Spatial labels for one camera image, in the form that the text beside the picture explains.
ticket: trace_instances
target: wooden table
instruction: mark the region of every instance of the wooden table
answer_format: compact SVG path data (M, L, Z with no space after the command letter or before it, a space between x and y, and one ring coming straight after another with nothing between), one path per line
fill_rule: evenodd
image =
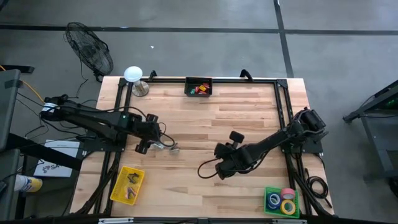
M114 107L119 78L104 78L98 109ZM288 79L288 84L295 114L309 106L307 93L301 78ZM258 142L280 129L274 87L270 84L215 83L210 98L188 98L183 89L183 83L151 83L147 96L132 96L130 105L159 116L158 122L167 125L166 133L178 142L181 150L171 154L166 149L151 148L146 155L138 154L134 148L139 140L129 136L119 169L122 166L136 167L146 174L136 204L129 206L114 202L112 216L270 217L263 212L264 187L289 186L285 158L280 149L268 153L258 169L225 180L218 176L201 179L197 176L197 168L202 162L214 158L213 151L218 142L230 142L231 131L244 134L247 144ZM282 90L280 92L285 110L284 95ZM81 208L97 187L103 157L103 152L95 152L83 161L71 212ZM319 158L304 154L303 163L310 175L326 180ZM214 174L215 164L203 166L201 175ZM107 197L108 189L105 189L101 211ZM324 200L320 203L333 213Z

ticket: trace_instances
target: white paper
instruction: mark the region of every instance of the white paper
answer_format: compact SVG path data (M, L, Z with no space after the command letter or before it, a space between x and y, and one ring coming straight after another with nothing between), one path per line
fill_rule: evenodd
M80 143L76 141L51 141L47 140L44 144L46 147L50 147L53 150L62 152L66 155L76 157ZM54 164L52 162L44 161L44 164L36 167L34 176L41 177L70 177L72 169L64 166Z

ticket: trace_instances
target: yellow tape roll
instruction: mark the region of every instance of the yellow tape roll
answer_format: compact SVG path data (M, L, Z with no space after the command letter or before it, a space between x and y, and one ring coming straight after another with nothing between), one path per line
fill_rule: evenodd
M280 211L285 215L293 215L296 211L296 206L291 200L284 200L280 205Z

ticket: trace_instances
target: white ball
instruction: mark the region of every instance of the white ball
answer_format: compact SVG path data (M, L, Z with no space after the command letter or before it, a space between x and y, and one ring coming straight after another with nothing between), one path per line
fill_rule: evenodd
M142 70L137 66L131 66L124 71L124 78L128 82L136 82L142 77Z

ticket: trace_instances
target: small black tray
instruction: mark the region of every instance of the small black tray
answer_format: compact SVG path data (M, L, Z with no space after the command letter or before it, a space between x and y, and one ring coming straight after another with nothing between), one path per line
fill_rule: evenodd
M194 89L196 86L200 86L204 83L209 84L209 89L207 94L198 94L194 93L191 94L191 90ZM213 93L213 79L212 78L199 78L199 77L185 77L185 89L184 93L187 96L191 97L210 97Z

